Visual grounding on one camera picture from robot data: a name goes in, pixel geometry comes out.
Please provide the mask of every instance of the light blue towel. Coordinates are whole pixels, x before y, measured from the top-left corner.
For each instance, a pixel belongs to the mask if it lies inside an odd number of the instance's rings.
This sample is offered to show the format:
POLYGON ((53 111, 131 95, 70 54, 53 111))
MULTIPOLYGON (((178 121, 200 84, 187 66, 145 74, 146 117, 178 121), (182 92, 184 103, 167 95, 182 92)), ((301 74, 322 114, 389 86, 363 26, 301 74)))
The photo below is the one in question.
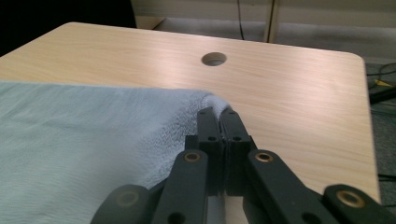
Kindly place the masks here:
POLYGON ((0 223, 90 223, 113 189, 166 178, 208 106, 228 105, 207 91, 0 82, 0 223))

